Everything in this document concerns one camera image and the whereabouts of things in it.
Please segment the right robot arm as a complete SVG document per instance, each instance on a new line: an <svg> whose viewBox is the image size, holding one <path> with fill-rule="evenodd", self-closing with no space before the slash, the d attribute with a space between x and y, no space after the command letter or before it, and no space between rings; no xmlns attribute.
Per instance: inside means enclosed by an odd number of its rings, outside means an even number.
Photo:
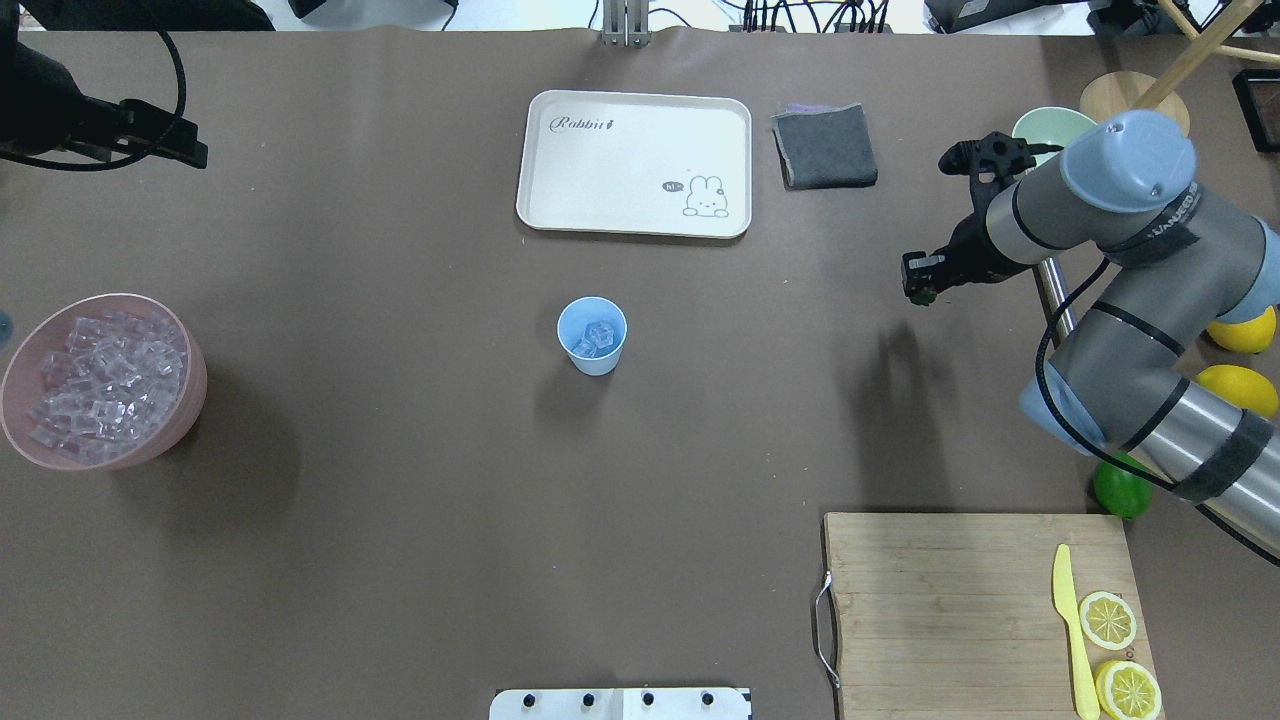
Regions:
<svg viewBox="0 0 1280 720"><path fill-rule="evenodd" d="M1036 155L1000 132L942 155L973 210L943 247L902 256L904 293L925 306L1093 243L1116 275L1036 359L1024 414L1082 454L1139 452L1157 486L1276 562L1277 428L1175 369L1212 322L1276 305L1276 232L1196 179L1193 143L1157 111L1111 117L1042 167Z"/></svg>

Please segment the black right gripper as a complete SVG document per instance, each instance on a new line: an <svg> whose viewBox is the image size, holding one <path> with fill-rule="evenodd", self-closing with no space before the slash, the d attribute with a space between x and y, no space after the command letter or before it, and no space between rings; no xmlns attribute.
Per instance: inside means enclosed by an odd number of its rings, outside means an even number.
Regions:
<svg viewBox="0 0 1280 720"><path fill-rule="evenodd" d="M942 293L964 284L997 284L1030 268L998 251L986 229L986 220L978 215L957 223L940 251L902 255L904 293Z"/></svg>

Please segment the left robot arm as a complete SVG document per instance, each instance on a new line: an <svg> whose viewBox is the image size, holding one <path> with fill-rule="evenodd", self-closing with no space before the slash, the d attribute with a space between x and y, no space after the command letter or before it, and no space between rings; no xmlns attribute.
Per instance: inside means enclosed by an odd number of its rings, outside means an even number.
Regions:
<svg viewBox="0 0 1280 720"><path fill-rule="evenodd" d="M133 8L151 22L175 72L172 111L136 97L108 102L81 91L70 72L19 41L17 1L3 3L3 159L70 173L122 169L163 158L204 169L209 147L186 119L186 68L164 23L142 1Z"/></svg>

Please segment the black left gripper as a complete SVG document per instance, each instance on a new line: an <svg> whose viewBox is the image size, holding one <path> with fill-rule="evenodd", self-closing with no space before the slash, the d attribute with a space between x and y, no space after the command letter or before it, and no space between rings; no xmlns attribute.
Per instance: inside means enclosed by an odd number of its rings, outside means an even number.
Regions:
<svg viewBox="0 0 1280 720"><path fill-rule="evenodd" d="M128 97L114 104L81 96L64 101L60 114L63 152L110 161L115 154L123 158L148 149L159 158L207 168L209 146L198 136L200 127L150 102Z"/></svg>

